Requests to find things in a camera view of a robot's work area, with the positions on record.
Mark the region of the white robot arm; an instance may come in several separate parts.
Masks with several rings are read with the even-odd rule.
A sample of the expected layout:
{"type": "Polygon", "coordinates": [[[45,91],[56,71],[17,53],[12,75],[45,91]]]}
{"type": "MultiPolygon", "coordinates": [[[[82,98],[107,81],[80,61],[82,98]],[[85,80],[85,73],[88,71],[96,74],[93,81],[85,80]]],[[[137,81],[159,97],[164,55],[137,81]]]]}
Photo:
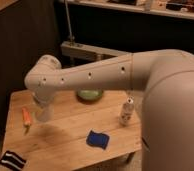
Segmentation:
{"type": "Polygon", "coordinates": [[[41,106],[59,90],[142,90],[142,171],[194,171],[193,54],[136,52],[66,69],[44,55],[24,83],[41,106]]]}

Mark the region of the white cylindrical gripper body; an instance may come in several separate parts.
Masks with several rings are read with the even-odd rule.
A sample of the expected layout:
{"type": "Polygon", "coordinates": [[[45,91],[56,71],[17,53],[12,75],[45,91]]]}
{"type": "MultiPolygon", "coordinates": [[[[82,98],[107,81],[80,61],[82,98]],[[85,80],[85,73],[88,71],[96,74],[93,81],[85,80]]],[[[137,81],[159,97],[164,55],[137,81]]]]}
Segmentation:
{"type": "Polygon", "coordinates": [[[33,92],[32,93],[34,102],[41,108],[48,107],[53,99],[55,94],[54,93],[46,93],[46,92],[33,92]]]}

